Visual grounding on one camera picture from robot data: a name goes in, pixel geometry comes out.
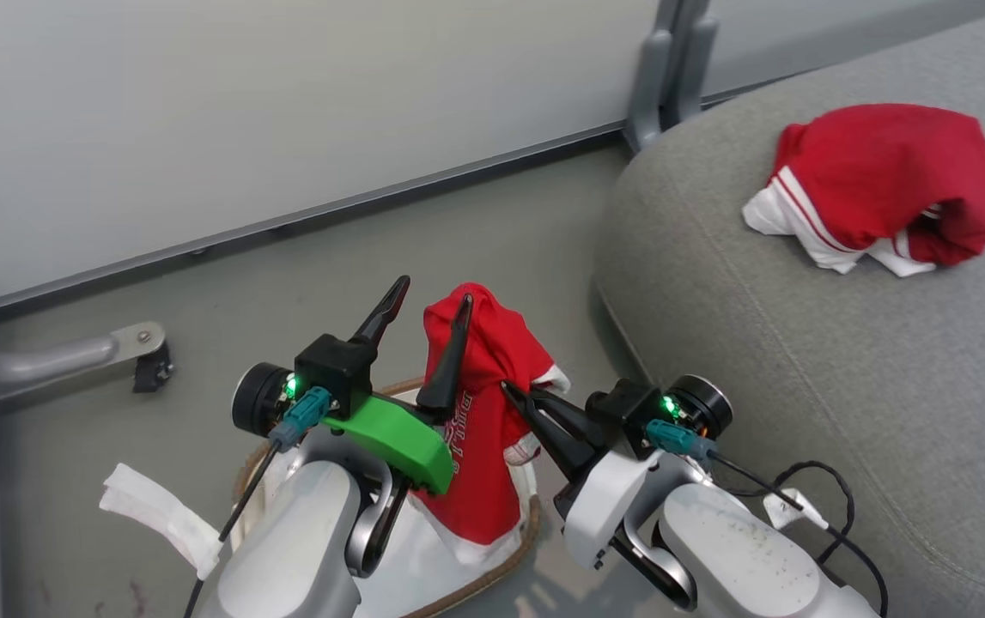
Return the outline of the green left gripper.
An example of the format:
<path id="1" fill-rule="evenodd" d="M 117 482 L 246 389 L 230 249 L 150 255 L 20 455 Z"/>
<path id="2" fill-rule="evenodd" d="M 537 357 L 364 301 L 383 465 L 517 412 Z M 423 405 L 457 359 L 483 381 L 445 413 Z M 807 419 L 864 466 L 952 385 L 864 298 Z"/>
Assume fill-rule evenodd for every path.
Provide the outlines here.
<path id="1" fill-rule="evenodd" d="M 320 387 L 338 403 L 322 423 L 342 432 L 401 472 L 415 488 L 442 495 L 453 480 L 453 457 L 440 432 L 428 423 L 448 423 L 454 415 L 467 348 L 473 298 L 464 294 L 449 325 L 449 339 L 425 379 L 415 408 L 372 391 L 371 366 L 387 327 L 397 319 L 410 288 L 402 275 L 387 289 L 349 340 L 323 334 L 295 357 L 295 374 L 308 387 Z"/>

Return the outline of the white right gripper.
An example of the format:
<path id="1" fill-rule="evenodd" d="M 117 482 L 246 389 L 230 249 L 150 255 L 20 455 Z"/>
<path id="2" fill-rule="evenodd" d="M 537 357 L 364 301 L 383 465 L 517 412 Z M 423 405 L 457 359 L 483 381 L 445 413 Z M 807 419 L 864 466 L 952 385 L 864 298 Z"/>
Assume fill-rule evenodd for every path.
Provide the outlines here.
<path id="1" fill-rule="evenodd" d="M 568 478 L 563 539 L 572 559 L 594 567 L 660 462 L 646 426 L 665 411 L 660 388 L 621 379 L 594 392 L 585 409 L 550 387 L 503 382 L 504 395 Z"/>

